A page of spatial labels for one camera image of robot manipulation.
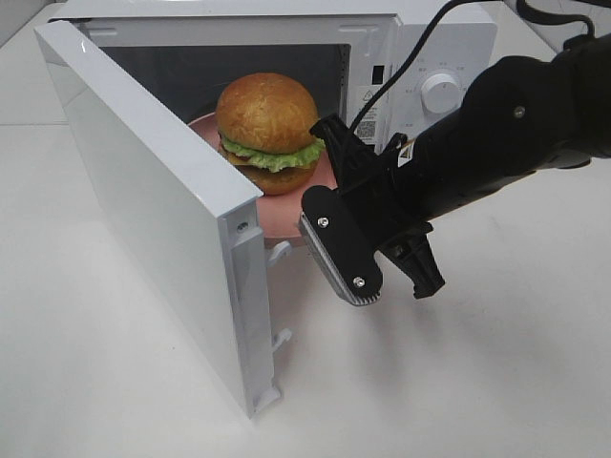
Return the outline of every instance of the pink plate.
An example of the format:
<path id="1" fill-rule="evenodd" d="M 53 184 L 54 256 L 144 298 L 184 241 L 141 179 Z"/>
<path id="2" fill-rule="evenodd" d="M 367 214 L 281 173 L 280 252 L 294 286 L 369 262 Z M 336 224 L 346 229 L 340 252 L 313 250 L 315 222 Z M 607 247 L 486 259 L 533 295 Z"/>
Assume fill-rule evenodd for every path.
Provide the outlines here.
<path id="1" fill-rule="evenodd" d="M 191 121 L 189 126 L 215 150 L 219 147 L 221 139 L 214 113 Z M 263 196 L 257 200 L 259 223 L 263 228 L 266 244 L 282 240 L 288 240 L 293 245 L 303 244 L 297 228 L 297 221 L 302 212 L 302 195 L 307 188 L 317 184 L 331 189 L 337 186 L 326 151 L 321 154 L 314 175 L 302 187 L 288 194 Z"/>

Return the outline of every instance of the white surface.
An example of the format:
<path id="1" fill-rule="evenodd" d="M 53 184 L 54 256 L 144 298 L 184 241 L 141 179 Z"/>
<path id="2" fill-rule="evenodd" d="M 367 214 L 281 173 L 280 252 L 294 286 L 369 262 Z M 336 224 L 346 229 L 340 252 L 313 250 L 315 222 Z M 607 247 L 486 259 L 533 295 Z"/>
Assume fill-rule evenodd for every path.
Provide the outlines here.
<path id="1" fill-rule="evenodd" d="M 512 8 L 516 7 L 516 0 L 506 0 Z M 558 14 L 585 14 L 594 21 L 596 36 L 611 33 L 611 9 L 597 7 L 573 0 L 530 0 L 529 5 L 539 10 Z M 566 24 L 564 26 L 540 26 L 532 24 L 532 27 L 541 38 L 557 51 L 562 50 L 562 44 L 569 38 L 586 32 L 586 26 L 582 22 Z"/>
<path id="2" fill-rule="evenodd" d="M 51 0 L 1 0 L 0 46 L 49 3 Z"/>
<path id="3" fill-rule="evenodd" d="M 0 47 L 0 125 L 66 123 L 33 32 L 60 7 L 47 6 Z"/>
<path id="4" fill-rule="evenodd" d="M 503 25 L 496 56 L 536 52 Z M 0 144 L 3 458 L 608 456 L 611 161 L 435 221 L 448 284 L 423 302 L 387 262 L 356 309 L 303 249 L 280 261 L 284 399 L 251 423 L 107 229 L 68 128 Z"/>

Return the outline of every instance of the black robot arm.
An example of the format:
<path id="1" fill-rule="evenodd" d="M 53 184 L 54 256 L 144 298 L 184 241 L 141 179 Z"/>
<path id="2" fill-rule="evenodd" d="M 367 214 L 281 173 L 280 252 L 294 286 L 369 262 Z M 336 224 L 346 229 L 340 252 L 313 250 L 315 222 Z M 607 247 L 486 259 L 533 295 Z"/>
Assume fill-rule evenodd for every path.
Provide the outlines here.
<path id="1" fill-rule="evenodd" d="M 336 116 L 312 133 L 327 146 L 338 187 L 304 194 L 300 228 L 336 292 L 363 305 L 379 296 L 382 252 L 416 298 L 444 281 L 429 221 L 545 168 L 611 157 L 611 35 L 552 62 L 506 57 L 483 72 L 461 107 L 413 140 L 395 134 L 378 156 Z"/>

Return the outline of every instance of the white microwave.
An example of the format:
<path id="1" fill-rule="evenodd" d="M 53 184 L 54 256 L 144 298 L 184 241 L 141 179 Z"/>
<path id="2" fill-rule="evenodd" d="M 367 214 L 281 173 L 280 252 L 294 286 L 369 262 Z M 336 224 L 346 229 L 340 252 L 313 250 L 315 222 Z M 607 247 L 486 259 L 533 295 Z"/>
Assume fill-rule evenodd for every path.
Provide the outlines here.
<path id="1" fill-rule="evenodd" d="M 248 416 L 280 393 L 262 193 L 188 123 L 226 85 L 276 72 L 350 122 L 404 61 L 439 0 L 70 0 L 36 30 L 100 206 Z M 496 26 L 456 9 L 357 134 L 376 151 L 455 109 L 488 65 Z"/>

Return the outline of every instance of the lettuce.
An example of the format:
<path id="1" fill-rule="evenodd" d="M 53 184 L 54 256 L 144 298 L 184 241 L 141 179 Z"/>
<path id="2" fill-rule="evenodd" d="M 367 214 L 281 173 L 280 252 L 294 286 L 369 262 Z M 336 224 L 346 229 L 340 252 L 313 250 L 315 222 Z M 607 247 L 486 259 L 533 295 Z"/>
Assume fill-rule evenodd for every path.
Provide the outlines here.
<path id="1" fill-rule="evenodd" d="M 243 147 L 224 136 L 221 137 L 222 146 L 225 150 L 242 158 L 248 158 L 248 164 L 270 172 L 280 172 L 286 167 L 306 167 L 321 155 L 325 149 L 325 143 L 320 138 L 316 138 L 311 145 L 296 151 L 291 155 L 269 155 L 263 151 L 251 150 Z"/>

